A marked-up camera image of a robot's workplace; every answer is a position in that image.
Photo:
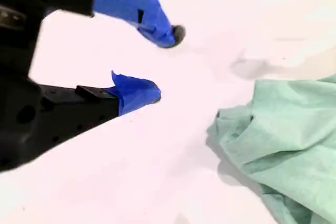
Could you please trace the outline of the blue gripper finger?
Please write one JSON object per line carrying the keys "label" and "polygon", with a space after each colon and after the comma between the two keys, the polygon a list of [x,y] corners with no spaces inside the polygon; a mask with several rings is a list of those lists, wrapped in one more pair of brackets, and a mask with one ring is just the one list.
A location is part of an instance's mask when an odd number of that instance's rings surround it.
{"label": "blue gripper finger", "polygon": [[160,48],[172,48],[185,38],[182,25],[172,25],[159,0],[94,0],[93,12],[121,19]]}
{"label": "blue gripper finger", "polygon": [[154,104],[161,90],[150,80],[112,73],[114,86],[64,88],[42,85],[37,122],[23,144],[19,164],[119,116]]}

